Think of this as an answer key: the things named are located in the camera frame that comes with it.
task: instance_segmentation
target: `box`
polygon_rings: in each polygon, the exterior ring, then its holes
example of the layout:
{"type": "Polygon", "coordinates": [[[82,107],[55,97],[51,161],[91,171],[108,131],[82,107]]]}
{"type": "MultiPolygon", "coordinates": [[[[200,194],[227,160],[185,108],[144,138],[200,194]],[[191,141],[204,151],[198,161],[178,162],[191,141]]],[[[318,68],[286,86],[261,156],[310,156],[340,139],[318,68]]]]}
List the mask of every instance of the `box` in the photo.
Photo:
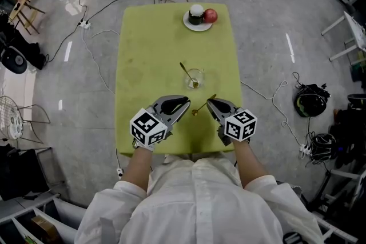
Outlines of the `box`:
{"type": "Polygon", "coordinates": [[[63,244],[56,227],[49,221],[40,215],[32,218],[31,221],[34,224],[34,235],[44,244],[63,244]]]}

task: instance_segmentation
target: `concrete floor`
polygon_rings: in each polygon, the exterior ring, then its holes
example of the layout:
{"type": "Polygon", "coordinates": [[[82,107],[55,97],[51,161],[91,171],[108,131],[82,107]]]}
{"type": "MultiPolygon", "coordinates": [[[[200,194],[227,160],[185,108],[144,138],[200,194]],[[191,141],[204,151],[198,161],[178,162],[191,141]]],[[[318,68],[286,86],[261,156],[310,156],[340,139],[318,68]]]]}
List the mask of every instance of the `concrete floor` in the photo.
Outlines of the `concrete floor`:
{"type": "MultiPolygon", "coordinates": [[[[91,16],[111,1],[82,0],[81,3],[88,6],[86,14],[91,16]]],[[[287,115],[300,141],[304,141],[308,120],[299,117],[293,108],[296,92],[293,71],[300,74],[303,83],[326,83],[332,95],[326,111],[311,119],[311,130],[316,133],[328,131],[333,109],[347,106],[347,94],[361,92],[360,84],[351,80],[348,58],[344,56],[333,62],[328,59],[344,49],[343,41],[350,37],[346,25],[341,24],[324,37],[320,35],[322,29],[341,16],[344,8],[338,0],[190,1],[218,2],[228,6],[244,82],[270,97],[283,80],[288,81],[288,86],[278,92],[276,103],[287,115]],[[294,63],[286,33],[293,46],[294,63]]],[[[90,37],[103,30],[119,32],[126,7],[151,3],[152,0],[120,0],[92,19],[86,42],[113,91],[118,36],[103,33],[93,39],[90,37]]],[[[83,8],[78,5],[78,0],[33,0],[33,5],[47,11],[36,21],[40,35],[33,33],[29,36],[22,31],[23,35],[30,42],[39,42],[44,53],[52,57],[62,39],[80,21],[83,8]]],[[[50,181],[66,180],[67,189],[56,190],[75,203],[88,205],[95,192],[112,187],[118,180],[114,95],[101,81],[98,68],[82,43],[80,29],[64,42],[55,60],[44,70],[34,70],[30,66],[23,75],[14,75],[4,68],[1,71],[7,79],[5,94],[19,105],[37,103],[43,106],[50,117],[50,125],[35,124],[34,128],[45,145],[53,148],[52,153],[41,156],[47,177],[50,181]],[[71,41],[69,60],[64,62],[67,44],[71,41]]],[[[259,160],[278,180],[300,185],[305,195],[311,198],[323,179],[323,167],[309,164],[305,168],[308,160],[298,158],[299,147],[295,139],[288,128],[281,127],[284,117],[271,101],[246,86],[241,88],[242,105],[258,116],[257,133],[251,145],[259,160]]],[[[33,119],[42,117],[38,110],[33,110],[32,116],[33,119]]],[[[40,147],[23,140],[19,140],[19,146],[40,147]]],[[[227,156],[235,161],[233,153],[227,156]]],[[[128,159],[119,158],[121,166],[126,166],[128,159]]],[[[163,156],[157,155],[153,168],[162,160],[163,156]]]]}

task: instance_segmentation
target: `red apple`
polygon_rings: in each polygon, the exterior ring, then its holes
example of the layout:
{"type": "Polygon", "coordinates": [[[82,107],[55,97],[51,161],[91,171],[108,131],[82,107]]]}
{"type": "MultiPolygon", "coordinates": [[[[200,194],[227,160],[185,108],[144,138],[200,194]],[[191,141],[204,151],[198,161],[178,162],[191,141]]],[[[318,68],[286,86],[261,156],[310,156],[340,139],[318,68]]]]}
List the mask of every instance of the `red apple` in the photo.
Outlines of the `red apple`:
{"type": "Polygon", "coordinates": [[[206,9],[204,12],[204,21],[214,23],[217,20],[217,12],[214,9],[206,9]]]}

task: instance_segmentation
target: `white shirt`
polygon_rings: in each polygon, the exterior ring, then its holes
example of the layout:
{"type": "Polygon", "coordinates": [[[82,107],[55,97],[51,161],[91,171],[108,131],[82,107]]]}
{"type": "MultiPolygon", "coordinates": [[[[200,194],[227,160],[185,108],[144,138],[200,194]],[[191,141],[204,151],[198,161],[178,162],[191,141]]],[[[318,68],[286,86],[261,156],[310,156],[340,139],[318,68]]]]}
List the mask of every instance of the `white shirt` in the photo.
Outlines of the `white shirt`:
{"type": "Polygon", "coordinates": [[[225,158],[175,159],[151,173],[147,193],[124,181],[97,193],[75,243],[274,244],[290,231],[323,243],[314,216],[287,183],[266,175],[243,189],[225,158]]]}

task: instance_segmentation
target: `spoon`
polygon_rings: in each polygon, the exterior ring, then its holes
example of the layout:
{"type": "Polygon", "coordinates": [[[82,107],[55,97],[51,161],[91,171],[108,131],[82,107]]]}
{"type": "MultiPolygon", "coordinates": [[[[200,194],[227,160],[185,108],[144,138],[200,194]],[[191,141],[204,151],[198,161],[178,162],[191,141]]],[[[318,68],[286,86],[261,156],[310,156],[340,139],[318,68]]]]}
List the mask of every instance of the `spoon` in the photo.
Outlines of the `spoon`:
{"type": "Polygon", "coordinates": [[[179,62],[179,64],[181,65],[181,68],[183,68],[184,72],[185,72],[185,73],[187,73],[187,75],[189,76],[190,80],[193,82],[193,87],[194,87],[195,89],[196,89],[196,88],[198,88],[198,82],[195,82],[195,81],[193,80],[193,78],[192,78],[192,77],[190,77],[190,75],[189,75],[188,71],[186,70],[186,68],[184,67],[183,63],[182,63],[182,62],[179,62]]]}
{"type": "MultiPolygon", "coordinates": [[[[215,99],[215,97],[216,97],[216,94],[215,95],[212,95],[210,98],[208,98],[208,99],[215,99]]],[[[207,101],[206,101],[206,103],[204,103],[198,110],[192,110],[192,115],[193,116],[197,116],[198,115],[198,111],[200,111],[200,109],[203,107],[203,106],[205,106],[207,104],[207,101]]]]}

